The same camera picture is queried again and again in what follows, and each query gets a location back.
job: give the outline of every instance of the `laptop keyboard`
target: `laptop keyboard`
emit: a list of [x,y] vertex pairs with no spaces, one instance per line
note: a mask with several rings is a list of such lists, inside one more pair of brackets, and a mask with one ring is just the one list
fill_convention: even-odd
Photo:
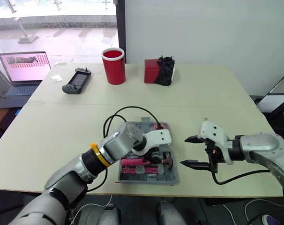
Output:
[[19,86],[11,87],[7,92],[7,96],[12,95],[32,95],[38,86]]

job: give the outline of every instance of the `red box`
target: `red box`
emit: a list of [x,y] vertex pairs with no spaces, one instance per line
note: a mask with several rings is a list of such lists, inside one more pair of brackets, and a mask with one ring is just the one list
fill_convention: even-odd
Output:
[[145,60],[145,74],[144,82],[145,83],[154,83],[157,76],[159,75],[160,65],[156,60]]

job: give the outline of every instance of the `laptop screen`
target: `laptop screen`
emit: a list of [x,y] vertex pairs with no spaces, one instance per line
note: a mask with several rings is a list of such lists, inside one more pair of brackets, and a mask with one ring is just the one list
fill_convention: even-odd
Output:
[[0,60],[12,83],[40,82],[51,69],[45,52],[1,53]]

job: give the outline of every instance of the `red tool handle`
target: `red tool handle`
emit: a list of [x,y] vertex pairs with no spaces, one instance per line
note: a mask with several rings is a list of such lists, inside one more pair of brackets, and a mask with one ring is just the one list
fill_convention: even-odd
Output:
[[133,158],[133,159],[123,158],[121,160],[122,166],[125,166],[125,165],[148,165],[148,164],[150,164],[150,161],[143,161],[142,158]]
[[[155,167],[145,167],[144,170],[145,170],[145,173],[159,173],[158,169],[155,168]],[[134,174],[136,174],[136,169],[135,168],[123,167],[122,173],[134,173]]]

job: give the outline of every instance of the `tool kit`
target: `tool kit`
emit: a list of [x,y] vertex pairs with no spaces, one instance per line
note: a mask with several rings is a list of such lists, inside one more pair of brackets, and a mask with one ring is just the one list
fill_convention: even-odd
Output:
[[[149,117],[143,117],[141,122],[130,123],[144,134],[158,127]],[[161,126],[169,129],[167,123],[162,122]],[[152,148],[143,156],[128,153],[120,160],[119,181],[130,184],[177,184],[179,176],[174,153],[167,144]]]

